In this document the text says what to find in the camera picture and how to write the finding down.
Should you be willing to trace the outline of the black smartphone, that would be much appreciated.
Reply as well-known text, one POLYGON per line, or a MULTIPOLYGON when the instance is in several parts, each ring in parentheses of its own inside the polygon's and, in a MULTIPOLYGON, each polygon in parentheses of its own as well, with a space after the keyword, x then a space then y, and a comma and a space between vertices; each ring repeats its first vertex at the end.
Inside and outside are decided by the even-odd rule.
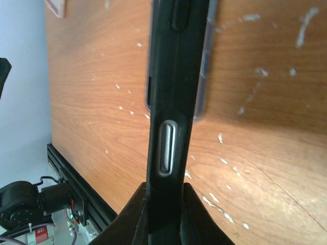
POLYGON ((177 123, 165 120, 159 127, 157 147, 158 173, 167 177, 172 173, 176 148, 177 123))

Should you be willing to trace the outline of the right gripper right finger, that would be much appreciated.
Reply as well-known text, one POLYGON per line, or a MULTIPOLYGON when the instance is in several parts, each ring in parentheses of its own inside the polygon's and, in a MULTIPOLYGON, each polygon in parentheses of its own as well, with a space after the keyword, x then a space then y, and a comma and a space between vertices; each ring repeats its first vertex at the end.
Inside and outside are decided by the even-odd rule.
POLYGON ((181 244, 233 244, 218 227, 190 183, 184 183, 180 225, 181 244))

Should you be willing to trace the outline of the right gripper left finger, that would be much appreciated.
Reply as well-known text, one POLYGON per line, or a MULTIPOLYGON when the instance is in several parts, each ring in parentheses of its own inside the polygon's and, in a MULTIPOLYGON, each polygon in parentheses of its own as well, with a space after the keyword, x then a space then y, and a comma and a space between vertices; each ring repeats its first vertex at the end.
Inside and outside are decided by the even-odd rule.
POLYGON ((141 183, 114 221, 90 244, 148 244, 145 182, 141 183))

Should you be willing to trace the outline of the black phone case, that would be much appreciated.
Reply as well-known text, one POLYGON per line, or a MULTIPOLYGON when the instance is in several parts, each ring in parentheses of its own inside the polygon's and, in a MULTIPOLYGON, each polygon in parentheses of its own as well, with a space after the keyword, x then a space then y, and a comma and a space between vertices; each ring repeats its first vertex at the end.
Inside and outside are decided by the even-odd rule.
POLYGON ((200 75, 209 1, 155 1, 151 30, 149 234, 179 232, 186 159, 200 75), (158 173, 159 127, 177 123, 172 173, 158 173))

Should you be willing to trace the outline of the pink translucent phone case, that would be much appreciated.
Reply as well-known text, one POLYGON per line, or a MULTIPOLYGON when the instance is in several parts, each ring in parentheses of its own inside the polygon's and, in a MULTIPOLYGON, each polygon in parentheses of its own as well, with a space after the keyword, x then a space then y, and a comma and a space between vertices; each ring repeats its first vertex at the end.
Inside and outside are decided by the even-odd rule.
POLYGON ((58 18, 65 18, 67 0, 45 0, 47 7, 58 18))

